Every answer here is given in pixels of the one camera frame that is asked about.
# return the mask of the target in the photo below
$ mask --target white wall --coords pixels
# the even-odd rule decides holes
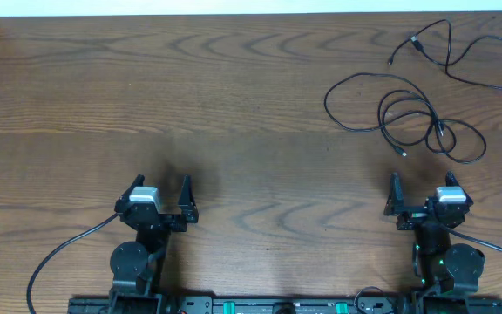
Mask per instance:
[[[0,17],[502,10],[502,0],[0,0]]]

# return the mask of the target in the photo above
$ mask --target wood surface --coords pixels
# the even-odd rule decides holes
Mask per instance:
[[[447,78],[411,45],[386,64],[443,17],[456,56],[477,36],[502,36],[502,13],[0,18],[0,312],[27,311],[38,263],[110,216],[137,174],[169,204],[182,176],[193,177],[200,222],[172,236],[168,290],[341,296],[419,286],[414,235],[383,216],[395,171],[419,204],[453,170],[476,202],[458,230],[502,246],[502,92]],[[445,34],[420,40],[442,58]],[[502,45],[474,47],[454,71],[502,84]],[[411,79],[440,117],[477,127],[487,155],[464,166],[419,146],[403,158],[380,133],[338,128],[322,97],[355,72]],[[400,87],[359,78],[330,106],[370,126],[378,100]],[[414,139],[425,122],[390,130]],[[462,130],[458,140],[460,154],[481,146]],[[35,284],[38,312],[105,296],[110,254],[134,237],[114,221],[60,252]],[[482,250],[479,292],[502,296],[502,255]]]

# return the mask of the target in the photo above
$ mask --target wooden tabletop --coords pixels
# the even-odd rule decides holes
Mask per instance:
[[[502,36],[502,13],[0,18],[0,312],[27,311],[38,263],[110,216],[137,174],[167,203],[193,177],[200,221],[171,238],[170,290],[341,296],[419,286],[414,235],[383,216],[395,171],[421,204],[453,170],[475,201],[458,230],[502,246],[502,92],[447,78],[410,44],[386,63],[443,17],[453,56],[475,37]],[[420,40],[444,57],[444,25]],[[453,71],[502,84],[502,44],[475,46]],[[343,131],[322,98],[355,72],[412,80],[440,117],[477,127],[487,155],[465,166],[420,145],[404,158],[379,132]],[[358,78],[330,107],[372,126],[379,99],[401,86]],[[426,123],[390,130],[412,140]],[[457,136],[460,156],[481,148],[469,131]],[[38,312],[106,295],[110,254],[134,237],[116,220],[61,251],[35,284]],[[482,250],[479,292],[502,296],[502,255]]]

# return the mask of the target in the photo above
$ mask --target green tape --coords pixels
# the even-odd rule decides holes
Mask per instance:
[[[336,304],[336,314],[348,314],[348,304],[337,303]]]
[[[224,302],[224,314],[235,314],[235,302]]]

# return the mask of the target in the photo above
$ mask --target round black joint cover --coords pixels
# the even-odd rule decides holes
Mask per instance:
[[[469,275],[479,278],[484,272],[484,254],[468,244],[454,244],[446,251],[444,264],[453,277]]]
[[[148,252],[139,242],[120,244],[112,253],[110,267],[115,276],[138,276],[148,264]]]

